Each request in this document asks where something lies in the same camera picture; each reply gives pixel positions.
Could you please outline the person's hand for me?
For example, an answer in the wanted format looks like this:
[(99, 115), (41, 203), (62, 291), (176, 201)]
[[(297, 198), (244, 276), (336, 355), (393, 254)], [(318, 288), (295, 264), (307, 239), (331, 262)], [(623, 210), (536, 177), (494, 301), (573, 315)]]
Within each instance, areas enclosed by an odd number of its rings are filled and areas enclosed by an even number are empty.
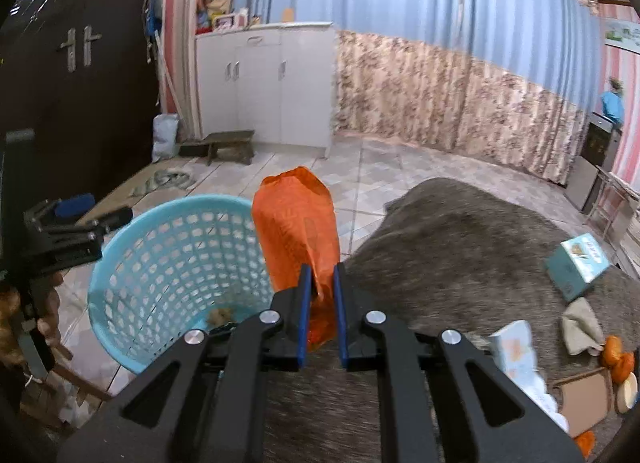
[(55, 367), (52, 348), (61, 340), (58, 331), (60, 298), (56, 289), (63, 283), (60, 272), (35, 281), (35, 294), (19, 292), (1, 282), (1, 364), (13, 369), (29, 368), (43, 376)]

